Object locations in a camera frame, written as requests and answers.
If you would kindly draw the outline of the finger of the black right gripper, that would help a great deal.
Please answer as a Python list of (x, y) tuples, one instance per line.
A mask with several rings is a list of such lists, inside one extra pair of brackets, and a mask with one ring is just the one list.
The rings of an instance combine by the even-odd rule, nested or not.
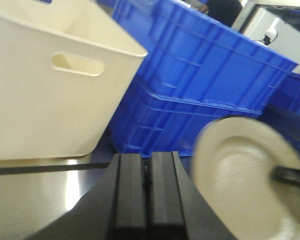
[(300, 169), (275, 166), (271, 172), (272, 180), (300, 188)]

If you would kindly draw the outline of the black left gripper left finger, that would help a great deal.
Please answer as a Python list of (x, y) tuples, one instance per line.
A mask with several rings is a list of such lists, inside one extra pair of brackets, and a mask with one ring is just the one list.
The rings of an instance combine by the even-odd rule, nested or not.
[(29, 240), (145, 240), (145, 169), (138, 153), (116, 153), (75, 206)]

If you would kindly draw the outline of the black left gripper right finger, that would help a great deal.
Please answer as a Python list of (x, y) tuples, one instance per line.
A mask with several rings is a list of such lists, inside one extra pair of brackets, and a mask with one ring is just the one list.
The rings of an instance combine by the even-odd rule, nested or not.
[(176, 151), (153, 152), (147, 177), (149, 239), (235, 239), (199, 193)]

